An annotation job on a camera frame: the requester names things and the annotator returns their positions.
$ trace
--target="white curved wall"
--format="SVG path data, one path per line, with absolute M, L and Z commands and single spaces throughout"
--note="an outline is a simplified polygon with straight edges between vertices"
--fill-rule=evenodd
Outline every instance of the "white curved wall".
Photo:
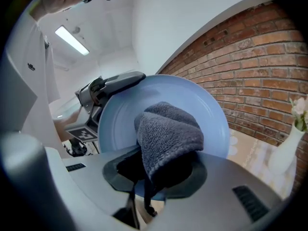
M 156 74 L 225 19 L 270 0 L 134 0 L 133 48 L 141 71 Z

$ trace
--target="white ceiling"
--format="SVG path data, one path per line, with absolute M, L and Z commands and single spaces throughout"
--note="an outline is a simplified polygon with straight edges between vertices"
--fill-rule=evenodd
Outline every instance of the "white ceiling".
M 45 16 L 39 23 L 53 48 L 55 67 L 73 68 L 82 62 L 97 59 L 131 46 L 133 0 L 92 0 L 68 11 Z M 89 51 L 83 56 L 55 34 L 64 25 Z

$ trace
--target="red brick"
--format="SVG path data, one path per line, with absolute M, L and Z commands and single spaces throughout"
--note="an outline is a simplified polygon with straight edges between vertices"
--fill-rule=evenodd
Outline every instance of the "red brick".
M 286 68 L 273 68 L 271 70 L 272 77 L 288 78 L 288 70 Z
M 238 23 L 239 21 L 244 20 L 247 17 L 247 11 L 242 11 L 234 16 L 232 16 L 231 18 L 227 19 L 227 25 L 233 25 L 235 23 Z
M 214 80 L 219 80 L 219 75 L 210 75 L 210 76 L 205 76 L 197 79 L 192 79 L 192 82 L 194 83 L 202 83 L 202 82 L 208 82 L 208 81 L 214 81 Z
M 242 70 L 236 71 L 236 78 L 251 78 L 251 77 L 269 77 L 270 72 L 268 69 L 253 69 L 253 70 Z
M 305 134 L 304 134 L 303 140 L 308 142 L 308 133 L 305 133 Z
M 274 100 L 263 100 L 262 106 L 287 113 L 290 113 L 292 108 L 290 103 L 282 103 Z
M 234 42 L 250 38 L 250 37 L 252 37 L 252 36 L 254 36 L 256 34 L 257 33 L 256 33 L 256 31 L 253 28 L 247 28 L 247 29 L 244 29 L 244 30 L 239 31 L 237 33 L 234 33 L 234 34 L 231 34 L 229 36 L 226 36 L 224 38 L 224 40 L 225 40 L 225 42 L 227 44 L 232 44 Z
M 174 73 L 172 73 L 171 75 L 178 75 L 179 74 L 179 71 L 175 71 Z
M 283 121 L 283 114 L 277 113 L 274 111 L 270 111 L 269 118 L 272 118 L 274 120 Z
M 290 36 L 292 41 L 305 41 L 300 31 L 291 31 Z
M 253 26 L 253 25 L 259 24 L 261 22 L 271 21 L 271 20 L 277 19 L 278 17 L 279 17 L 279 15 L 275 10 L 265 11 L 265 12 L 256 14 L 256 15 L 244 20 L 244 23 L 245 23 L 246 26 Z
M 274 138 L 278 135 L 277 131 L 269 129 L 269 128 L 264 128 L 263 133 L 271 137 L 274 137 Z
M 290 19 L 282 19 L 275 22 L 278 30 L 295 29 L 293 21 Z
M 270 95 L 269 90 L 254 89 L 254 88 L 240 88 L 238 89 L 238 92 L 239 92 L 239 95 L 255 96 L 255 97 L 261 97 L 261 98 L 267 98 Z
M 300 175 L 296 174 L 296 175 L 295 175 L 295 179 L 294 179 L 294 181 L 297 181 L 297 182 L 302 183 L 302 182 L 303 182 L 303 180 L 304 180 L 304 178 L 305 178 L 305 177 L 302 177 L 302 176 L 300 176 Z
M 192 56 L 186 58 L 186 59 L 184 60 L 184 62 L 185 62 L 186 64 L 189 64 L 189 63 L 191 63 L 192 61 L 195 61 L 196 59 L 198 59 L 198 57 L 199 57 L 198 55 L 194 54 L 194 55 L 192 55 Z
M 288 17 L 288 14 L 283 9 L 278 9 L 277 13 L 281 18 Z
M 290 77 L 294 79 L 308 80 L 308 69 L 290 69 Z
M 274 2 L 266 2 L 264 4 L 259 4 L 255 7 L 252 7 L 252 8 L 249 8 L 248 10 L 246 10 L 248 13 L 248 16 L 252 16 L 252 15 L 255 15 L 255 14 L 259 14 L 261 12 L 264 12 L 264 11 L 269 11 L 269 10 L 277 10 L 279 9 L 279 5 L 274 3 Z
M 184 67 L 178 69 L 179 73 L 182 73 L 188 69 L 191 69 L 192 67 L 195 67 L 197 65 L 197 61 L 191 62 L 190 64 L 185 65 Z
M 259 59 L 260 66 L 295 66 L 293 55 L 267 56 Z
M 225 44 L 225 42 L 223 41 L 223 39 L 220 40 L 220 41 L 216 41 L 216 42 L 214 42 L 214 43 L 212 44 L 212 50 L 215 51 L 215 50 L 217 50 L 217 49 L 220 49 L 220 48 L 224 47 L 225 45 L 226 45 L 226 44 Z
M 188 48 L 192 48 L 194 52 L 199 52 L 201 49 L 204 49 L 203 42 L 206 40 L 205 34 L 195 40 L 192 44 L 188 46 Z
M 223 37 L 225 37 L 228 34 L 228 31 L 226 29 L 219 31 L 218 33 L 216 33 L 213 38 L 217 41 L 222 39 Z
M 308 67 L 308 56 L 298 56 L 298 65 Z
M 172 68 L 176 67 L 177 65 L 179 65 L 180 63 L 182 63 L 182 59 L 179 59 L 179 57 L 175 57 L 167 66 L 167 70 L 171 70 Z
M 276 25 L 273 22 L 264 22 L 257 25 L 257 30 L 260 34 L 276 31 Z
M 244 86 L 246 87 L 260 87 L 259 79 L 246 79 L 244 80 Z
M 223 112 L 226 114 L 226 115 L 229 115 L 229 116 L 235 116 L 235 117 L 239 117 L 239 118 L 243 118 L 244 117 L 244 112 L 241 112 L 241 111 L 237 111 L 237 110 L 228 110 L 228 109 L 223 109 Z
M 278 141 L 261 133 L 255 133 L 255 137 L 259 140 L 265 141 L 266 143 L 272 144 L 277 146 L 278 145 Z
M 212 88 L 212 87 L 214 87 L 214 83 L 203 83 L 202 87 L 203 88 Z
M 302 42 L 287 43 L 286 51 L 287 53 L 308 54 L 307 44 Z
M 234 53 L 232 54 L 232 59 L 240 60 L 240 59 L 251 58 L 256 56 L 264 56 L 264 55 L 266 55 L 266 53 L 263 48 L 254 48 Z
M 196 54 L 197 60 L 200 59 L 200 57 L 204 56 L 205 53 L 203 53 L 203 51 L 198 51 Z
M 279 140 L 281 140 L 281 141 L 285 141 L 286 140 L 286 138 L 288 138 L 288 134 L 286 134 L 286 133 L 283 133 L 283 132 L 279 132 L 279 134 L 278 134 L 278 139 Z
M 225 103 L 224 104 L 225 109 L 230 109 L 230 110 L 235 110 L 236 109 L 236 104 L 235 103 Z
M 231 52 L 234 52 L 236 51 L 237 48 L 236 48 L 236 45 L 229 45 L 229 46 L 225 46 L 217 51 L 214 51 L 212 53 L 210 53 L 207 57 L 208 59 L 213 59 L 213 58 L 217 58 L 217 57 L 220 57 L 220 56 L 223 56 L 223 55 L 226 55 L 226 54 L 229 54 Z
M 206 47 L 203 46 L 203 47 L 200 49 L 199 54 L 200 54 L 200 56 L 201 56 L 201 55 L 207 55 L 207 54 L 209 54 L 209 53 L 212 52 L 212 51 L 213 51 L 213 49 L 212 49 L 212 46 L 211 46 L 211 45 L 206 46 Z
M 300 94 L 300 93 L 290 93 L 290 96 L 289 96 L 289 98 L 292 99 L 293 101 L 296 99 L 300 99 L 300 98 L 306 99 L 306 97 L 307 95 Z
M 268 120 L 266 118 L 261 118 L 260 124 L 267 126 L 267 127 L 270 127 L 270 128 L 274 128 L 274 129 L 282 131 L 282 132 L 289 132 L 290 131 L 289 126 L 287 126 L 283 123 L 276 122 L 276 121 Z
M 242 128 L 241 132 L 249 136 L 253 136 L 255 134 L 255 131 L 249 128 Z
M 242 68 L 258 67 L 259 61 L 257 58 L 241 61 Z
M 299 159 L 299 158 L 297 159 L 296 167 L 301 168 L 301 169 L 303 169 L 304 171 L 306 171 L 306 170 L 308 169 L 307 163 L 304 162 L 303 160 Z
M 212 73 L 214 73 L 214 71 L 213 71 L 212 68 L 207 68 L 207 69 L 201 71 L 201 74 L 202 74 L 203 76 L 211 75 Z
M 214 73 L 219 73 L 219 72 L 239 69 L 240 67 L 241 67 L 240 63 L 230 63 L 230 64 L 225 64 L 225 65 L 214 67 L 213 70 L 214 70 Z
M 223 88 L 222 89 L 222 94 L 230 94 L 230 95 L 235 95 L 236 94 L 236 89 L 235 88 Z
M 233 72 L 221 73 L 220 78 L 221 79 L 233 79 L 234 73 Z
M 223 102 L 217 101 L 221 108 L 223 108 Z
M 194 54 L 193 49 L 188 49 L 186 48 L 185 50 L 183 50 L 183 60 L 189 58 L 190 56 L 192 56 Z
M 230 55 L 221 56 L 216 59 L 217 64 L 225 64 L 230 61 L 231 61 Z
M 250 39 L 247 38 L 243 41 L 237 42 L 235 46 L 238 50 L 244 50 L 244 49 L 252 47 L 253 44 L 252 44 L 251 38 Z
M 184 71 L 184 72 L 178 74 L 177 76 L 184 77 L 184 76 L 187 76 L 187 75 L 188 75 L 188 71 Z
M 299 147 L 300 149 L 302 149 L 305 153 L 308 152 L 308 150 L 306 151 L 306 149 L 308 149 L 308 143 L 306 143 L 306 142 L 304 142 L 304 141 L 300 141 L 300 142 L 298 143 L 298 147 Z
M 255 45 L 269 44 L 275 42 L 290 41 L 289 34 L 287 32 L 273 32 L 268 34 L 263 34 L 260 36 L 255 36 L 252 38 Z
M 297 150 L 296 151 L 296 156 L 303 161 L 307 162 L 308 161 L 308 154 L 303 152 L 302 150 Z
M 245 103 L 250 104 L 250 105 L 260 106 L 261 105 L 261 99 L 260 98 L 246 97 Z
M 230 26 L 228 28 L 228 32 L 231 34 L 231 33 L 243 30 L 244 28 L 245 28 L 245 25 L 243 24 L 243 22 L 239 22 L 239 23 L 236 23 L 236 24 Z
M 208 63 L 203 63 L 203 64 L 197 65 L 197 66 L 195 67 L 195 69 L 196 69 L 196 72 L 198 72 L 198 71 L 200 71 L 200 70 L 202 70 L 202 69 L 206 69 L 206 68 L 208 68 L 208 67 L 209 67 Z
M 202 64 L 202 63 L 206 62 L 207 60 L 208 60 L 207 55 L 205 55 L 205 56 L 198 58 L 197 61 L 198 61 L 198 64 Z
M 271 44 L 266 46 L 266 52 L 269 55 L 273 55 L 273 54 L 284 54 L 285 50 L 284 50 L 284 45 L 283 44 Z
M 244 111 L 244 112 L 259 115 L 259 116 L 265 116 L 266 115 L 265 109 L 261 109 L 261 108 L 257 108 L 257 107 L 246 106 L 246 105 L 238 105 L 237 109 L 239 111 Z
M 284 115 L 283 122 L 292 125 L 294 117 L 292 115 Z
M 300 92 L 308 93 L 308 83 L 307 82 L 299 83 L 298 87 L 299 87 Z
M 211 94 L 221 94 L 221 89 L 208 89 L 207 91 Z
M 297 90 L 298 83 L 289 80 L 264 79 L 263 87 L 282 89 L 282 90 Z
M 198 78 L 201 77 L 201 72 L 196 72 L 196 73 L 192 73 L 190 75 L 187 76 L 187 79 L 194 79 L 194 78 Z
M 236 124 L 233 124 L 233 123 L 229 123 L 229 122 L 228 122 L 228 125 L 229 125 L 229 128 L 231 128 L 231 129 L 235 129 L 235 130 L 238 130 L 238 131 L 242 130 L 242 127 L 239 126 L 239 125 L 236 125 Z
M 218 33 L 217 27 L 213 27 L 212 29 L 208 30 L 205 34 L 207 38 L 213 37 L 216 33 Z
M 248 120 L 248 121 L 255 122 L 255 123 L 259 122 L 259 117 L 258 116 L 252 115 L 252 114 L 249 114 L 249 113 L 244 113 L 244 119 Z
M 216 99 L 232 103 L 244 103 L 244 97 L 219 95 Z
M 242 120 L 242 119 L 237 118 L 235 123 L 237 123 L 241 126 L 250 128 L 254 131 L 259 131 L 259 132 L 263 131 L 263 126 L 261 126 L 260 124 L 252 123 L 250 121 L 246 121 L 246 120 Z
M 217 65 L 216 59 L 210 60 L 210 61 L 208 61 L 208 62 L 206 62 L 206 63 L 204 63 L 204 64 L 207 64 L 209 67 L 212 67 L 212 66 Z
M 242 80 L 224 80 L 215 82 L 215 87 L 241 87 L 243 86 Z
M 185 62 L 180 63 L 179 65 L 177 65 L 176 67 L 174 67 L 171 71 L 177 71 L 182 69 L 185 66 Z
M 235 117 L 226 115 L 226 118 L 227 118 L 227 121 L 229 121 L 229 122 L 234 122 L 235 121 Z
M 288 101 L 288 93 L 285 91 L 273 90 L 271 91 L 271 97 L 277 100 Z
M 193 74 L 196 72 L 196 67 L 192 67 L 191 69 L 188 69 L 188 74 Z

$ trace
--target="white vase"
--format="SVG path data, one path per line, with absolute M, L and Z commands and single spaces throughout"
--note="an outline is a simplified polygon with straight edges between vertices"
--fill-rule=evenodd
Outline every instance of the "white vase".
M 289 168 L 304 134 L 305 132 L 298 130 L 293 123 L 289 137 L 270 155 L 268 166 L 271 173 L 280 175 Z

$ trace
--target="vent grille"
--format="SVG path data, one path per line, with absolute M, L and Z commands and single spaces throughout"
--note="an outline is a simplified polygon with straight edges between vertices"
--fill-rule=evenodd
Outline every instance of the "vent grille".
M 269 210 L 247 186 L 235 187 L 232 190 L 253 222 L 268 213 Z
M 74 170 L 77 170 L 83 167 L 85 167 L 84 164 L 75 164 L 75 165 L 67 166 L 66 169 L 68 172 L 71 172 L 71 171 L 74 171 Z

